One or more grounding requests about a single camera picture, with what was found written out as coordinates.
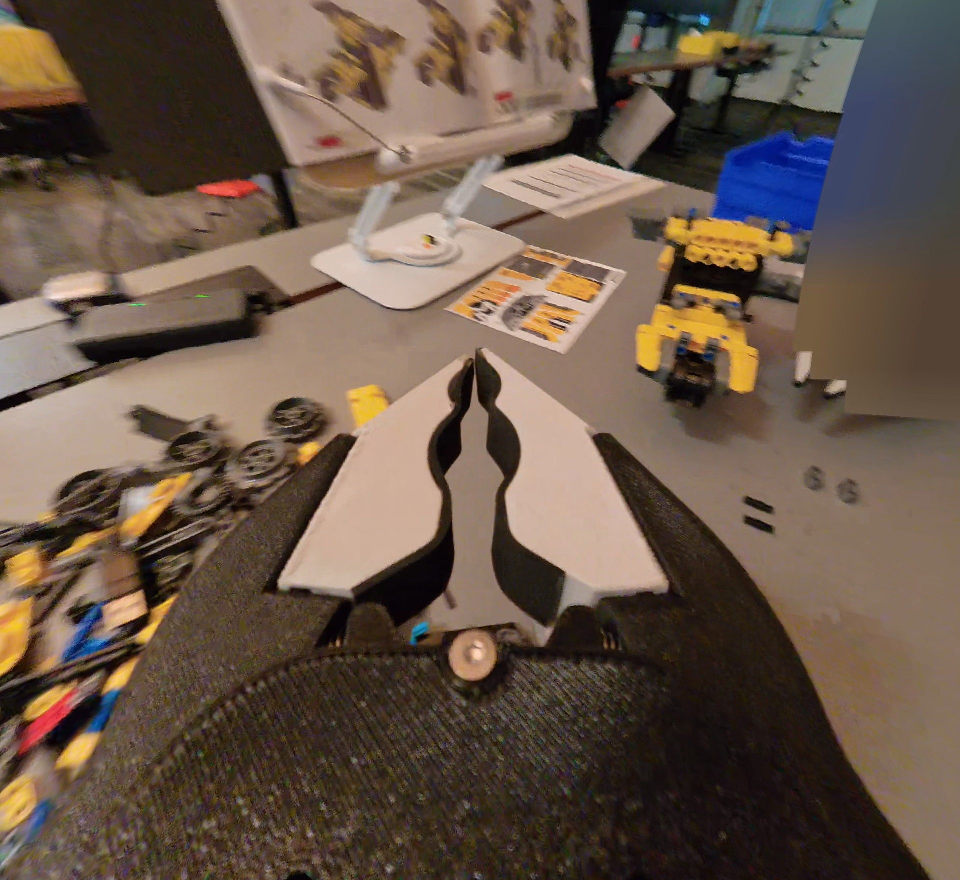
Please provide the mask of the open instruction booklet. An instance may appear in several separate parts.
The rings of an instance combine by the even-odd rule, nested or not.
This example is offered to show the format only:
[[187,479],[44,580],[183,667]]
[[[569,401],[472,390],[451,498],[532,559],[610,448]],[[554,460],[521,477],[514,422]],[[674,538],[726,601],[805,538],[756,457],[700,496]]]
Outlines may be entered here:
[[587,0],[216,2],[289,166],[518,153],[596,103]]

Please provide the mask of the wooden background table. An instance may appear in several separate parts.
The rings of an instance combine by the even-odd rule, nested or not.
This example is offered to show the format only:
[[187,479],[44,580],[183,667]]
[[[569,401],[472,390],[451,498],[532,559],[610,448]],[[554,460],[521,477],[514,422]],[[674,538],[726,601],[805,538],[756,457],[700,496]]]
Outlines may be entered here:
[[728,87],[722,97],[723,106],[728,107],[739,76],[766,69],[774,55],[774,43],[763,41],[747,41],[736,49],[723,49],[713,55],[686,54],[666,49],[642,51],[615,56],[606,70],[606,77],[619,82],[635,75],[646,76],[661,72],[670,74],[666,104],[674,111],[674,118],[658,139],[675,145],[683,133],[683,117],[689,103],[695,71],[712,69],[728,80]]

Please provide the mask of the black partition board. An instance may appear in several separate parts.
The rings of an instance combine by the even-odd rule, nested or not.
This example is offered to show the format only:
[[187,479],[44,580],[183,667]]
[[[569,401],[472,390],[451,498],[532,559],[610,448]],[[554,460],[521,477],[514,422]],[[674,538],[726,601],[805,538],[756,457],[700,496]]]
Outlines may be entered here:
[[114,170],[148,195],[289,168],[216,0],[18,0],[54,38]]

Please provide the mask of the white book stand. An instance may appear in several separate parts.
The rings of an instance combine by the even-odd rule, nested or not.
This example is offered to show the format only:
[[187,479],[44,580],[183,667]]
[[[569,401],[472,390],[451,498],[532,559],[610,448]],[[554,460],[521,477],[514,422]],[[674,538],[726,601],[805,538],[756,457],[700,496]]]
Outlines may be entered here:
[[[338,106],[318,81],[258,63],[264,91],[320,120],[346,121],[358,146],[335,147],[321,161],[325,173],[366,181],[367,191],[346,241],[314,256],[312,267],[343,287],[393,310],[425,306],[509,255],[520,243],[467,217],[487,179],[512,155],[555,143],[570,128],[566,83],[538,65],[481,56],[466,79],[474,93],[462,99],[439,84],[406,89],[384,114],[363,119],[357,107]],[[383,226],[404,179],[465,167],[440,208]]]

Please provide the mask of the yellow sticker sheet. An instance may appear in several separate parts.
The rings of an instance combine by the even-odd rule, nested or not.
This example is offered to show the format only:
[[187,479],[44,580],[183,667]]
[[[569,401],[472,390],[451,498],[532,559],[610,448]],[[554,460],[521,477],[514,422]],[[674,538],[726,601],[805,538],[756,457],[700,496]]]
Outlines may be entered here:
[[566,354],[625,277],[615,267],[526,246],[445,310]]

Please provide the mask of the printed paper sheet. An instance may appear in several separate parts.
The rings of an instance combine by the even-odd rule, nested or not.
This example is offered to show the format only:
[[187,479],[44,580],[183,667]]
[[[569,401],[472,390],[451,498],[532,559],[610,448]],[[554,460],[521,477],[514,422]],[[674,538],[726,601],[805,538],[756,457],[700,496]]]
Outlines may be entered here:
[[574,219],[633,202],[664,187],[663,181],[565,154],[498,170],[484,188],[560,219]]

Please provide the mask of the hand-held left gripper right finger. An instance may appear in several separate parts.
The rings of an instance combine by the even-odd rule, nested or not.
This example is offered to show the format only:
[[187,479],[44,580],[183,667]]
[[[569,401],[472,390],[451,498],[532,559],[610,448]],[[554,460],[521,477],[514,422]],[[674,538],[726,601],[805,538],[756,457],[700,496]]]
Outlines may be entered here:
[[486,454],[500,481],[490,560],[497,586],[546,646],[570,610],[661,600],[669,579],[599,448],[599,433],[487,348],[474,359]]

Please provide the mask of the black power bank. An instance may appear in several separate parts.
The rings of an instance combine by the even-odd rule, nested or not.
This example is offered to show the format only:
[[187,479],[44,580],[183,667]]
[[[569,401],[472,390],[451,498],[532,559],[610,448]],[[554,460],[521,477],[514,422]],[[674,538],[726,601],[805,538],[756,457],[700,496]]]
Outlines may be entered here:
[[166,301],[93,307],[72,325],[69,343],[99,365],[258,335],[259,314],[237,289]]

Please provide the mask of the hanging white paper sheet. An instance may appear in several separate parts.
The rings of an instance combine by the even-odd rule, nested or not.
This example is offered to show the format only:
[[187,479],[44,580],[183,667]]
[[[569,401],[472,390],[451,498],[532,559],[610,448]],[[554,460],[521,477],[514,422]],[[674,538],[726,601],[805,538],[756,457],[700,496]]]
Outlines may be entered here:
[[615,166],[631,170],[676,119],[676,113],[656,89],[641,84],[609,117],[598,147]]

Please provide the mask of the pile of toy brick pieces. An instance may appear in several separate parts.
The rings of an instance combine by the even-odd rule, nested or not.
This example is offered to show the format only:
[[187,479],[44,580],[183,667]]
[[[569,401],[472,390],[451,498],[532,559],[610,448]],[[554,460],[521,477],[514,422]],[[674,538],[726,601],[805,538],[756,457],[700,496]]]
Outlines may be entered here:
[[236,445],[213,416],[138,406],[148,463],[85,471],[37,519],[2,523],[2,868],[37,836],[104,736],[186,581],[321,449],[329,412],[292,396]]

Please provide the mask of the yellow toy brick vehicle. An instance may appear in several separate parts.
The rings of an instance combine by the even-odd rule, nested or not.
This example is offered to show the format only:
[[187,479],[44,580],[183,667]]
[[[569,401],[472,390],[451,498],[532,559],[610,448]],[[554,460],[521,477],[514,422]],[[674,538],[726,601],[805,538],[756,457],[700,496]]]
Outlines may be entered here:
[[638,371],[677,406],[700,409],[714,395],[751,394],[760,354],[748,340],[748,307],[765,262],[794,251],[787,224],[692,210],[636,219],[634,227],[638,235],[663,242],[656,261],[663,286],[650,320],[634,335]]

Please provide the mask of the silver rounded device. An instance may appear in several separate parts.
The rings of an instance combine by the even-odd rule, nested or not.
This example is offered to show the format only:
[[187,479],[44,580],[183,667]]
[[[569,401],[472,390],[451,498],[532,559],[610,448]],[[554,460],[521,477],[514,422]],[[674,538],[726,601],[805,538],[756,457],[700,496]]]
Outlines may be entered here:
[[48,279],[40,296],[55,309],[71,313],[113,302],[122,292],[116,277],[103,271],[64,274]]

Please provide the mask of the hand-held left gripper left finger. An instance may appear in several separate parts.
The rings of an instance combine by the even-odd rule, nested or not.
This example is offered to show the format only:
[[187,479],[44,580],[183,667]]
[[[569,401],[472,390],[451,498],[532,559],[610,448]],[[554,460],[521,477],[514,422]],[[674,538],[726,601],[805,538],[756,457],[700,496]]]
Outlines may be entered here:
[[458,357],[353,432],[278,590],[379,604],[395,622],[446,591],[454,557],[446,474],[461,452],[473,367]]

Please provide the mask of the blue plastic bin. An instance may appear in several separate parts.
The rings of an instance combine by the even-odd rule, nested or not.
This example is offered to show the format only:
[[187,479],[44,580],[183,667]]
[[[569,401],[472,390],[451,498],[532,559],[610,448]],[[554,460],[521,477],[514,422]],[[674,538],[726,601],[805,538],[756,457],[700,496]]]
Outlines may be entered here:
[[783,222],[794,233],[810,231],[833,148],[832,138],[798,139],[782,131],[730,150],[712,214],[732,221]]

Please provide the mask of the yellow plastic bin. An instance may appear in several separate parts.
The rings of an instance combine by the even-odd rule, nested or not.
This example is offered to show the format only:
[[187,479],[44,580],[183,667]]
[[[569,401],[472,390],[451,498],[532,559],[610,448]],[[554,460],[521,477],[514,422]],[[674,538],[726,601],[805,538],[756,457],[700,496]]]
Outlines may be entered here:
[[690,29],[677,41],[676,51],[697,58],[718,58],[729,51],[736,51],[741,36],[735,32]]

